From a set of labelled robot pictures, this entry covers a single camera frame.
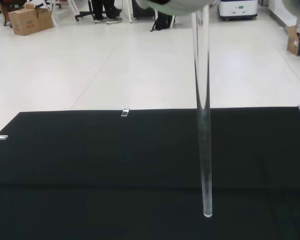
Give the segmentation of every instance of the black backpack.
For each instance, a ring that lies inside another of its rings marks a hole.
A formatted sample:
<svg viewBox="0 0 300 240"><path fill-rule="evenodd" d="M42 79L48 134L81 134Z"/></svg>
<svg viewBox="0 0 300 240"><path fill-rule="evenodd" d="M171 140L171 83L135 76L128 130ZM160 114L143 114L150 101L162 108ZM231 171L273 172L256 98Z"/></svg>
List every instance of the black backpack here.
<svg viewBox="0 0 300 240"><path fill-rule="evenodd" d="M158 12L158 18L155 20L152 30L150 32L160 31L161 29L170 28L171 21L172 21L171 15L167 15L165 13Z"/></svg>

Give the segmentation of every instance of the white device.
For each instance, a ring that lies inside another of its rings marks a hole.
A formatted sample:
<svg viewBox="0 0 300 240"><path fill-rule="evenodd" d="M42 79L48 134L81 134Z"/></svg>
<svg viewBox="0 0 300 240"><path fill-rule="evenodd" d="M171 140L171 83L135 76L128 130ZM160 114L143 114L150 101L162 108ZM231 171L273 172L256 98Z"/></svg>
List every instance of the white device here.
<svg viewBox="0 0 300 240"><path fill-rule="evenodd" d="M219 15L223 20L253 19L258 15L257 8L258 0L219 0L218 3Z"/></svg>

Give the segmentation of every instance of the person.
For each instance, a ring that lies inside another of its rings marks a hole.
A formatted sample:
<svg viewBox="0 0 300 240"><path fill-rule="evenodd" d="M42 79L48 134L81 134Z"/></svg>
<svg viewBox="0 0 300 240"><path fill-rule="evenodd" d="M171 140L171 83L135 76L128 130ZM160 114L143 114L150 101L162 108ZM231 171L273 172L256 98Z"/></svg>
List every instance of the person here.
<svg viewBox="0 0 300 240"><path fill-rule="evenodd" d="M107 24L118 24L122 22L122 18L119 17L118 11L116 11L113 0L91 0L94 22L96 24L106 22ZM102 15L103 7L105 10L106 17Z"/></svg>
<svg viewBox="0 0 300 240"><path fill-rule="evenodd" d="M115 6L115 0L111 0L111 9L114 13L116 13L117 17L120 16L120 13L122 12L122 9L116 8Z"/></svg>

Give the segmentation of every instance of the sneaker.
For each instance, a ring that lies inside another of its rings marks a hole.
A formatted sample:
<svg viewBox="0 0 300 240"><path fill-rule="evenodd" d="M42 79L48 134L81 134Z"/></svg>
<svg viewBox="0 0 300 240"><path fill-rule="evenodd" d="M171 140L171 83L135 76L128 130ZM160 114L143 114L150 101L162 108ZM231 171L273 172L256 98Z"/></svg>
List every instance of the sneaker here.
<svg viewBox="0 0 300 240"><path fill-rule="evenodd" d="M117 12L117 13L121 13L122 9L114 7L114 11Z"/></svg>
<svg viewBox="0 0 300 240"><path fill-rule="evenodd" d="M95 18L95 19L94 19L94 22L95 22L96 24L100 24L100 23L103 23L103 22L106 21L106 20L107 20L107 18L104 17L104 16L102 16L102 18Z"/></svg>
<svg viewBox="0 0 300 240"><path fill-rule="evenodd" d="M122 17L108 18L106 20L107 24L118 24L122 22Z"/></svg>

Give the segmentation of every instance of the person's leg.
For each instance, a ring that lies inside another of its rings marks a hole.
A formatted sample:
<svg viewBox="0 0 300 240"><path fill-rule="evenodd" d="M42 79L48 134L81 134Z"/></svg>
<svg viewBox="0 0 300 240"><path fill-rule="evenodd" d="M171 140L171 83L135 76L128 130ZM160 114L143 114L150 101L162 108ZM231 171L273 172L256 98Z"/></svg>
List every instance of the person's leg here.
<svg viewBox="0 0 300 240"><path fill-rule="evenodd" d="M113 12L116 12L116 15L120 16L120 13L122 12L122 9L115 7L115 0L111 0L111 6L113 8Z"/></svg>
<svg viewBox="0 0 300 240"><path fill-rule="evenodd" d="M92 9L94 13L94 19L102 19L102 11L104 9L102 5L103 0L91 0Z"/></svg>
<svg viewBox="0 0 300 240"><path fill-rule="evenodd" d="M103 0L103 6L105 9L105 14L107 16L107 24L118 24L122 22L121 17L117 17L115 9L112 7L112 0Z"/></svg>

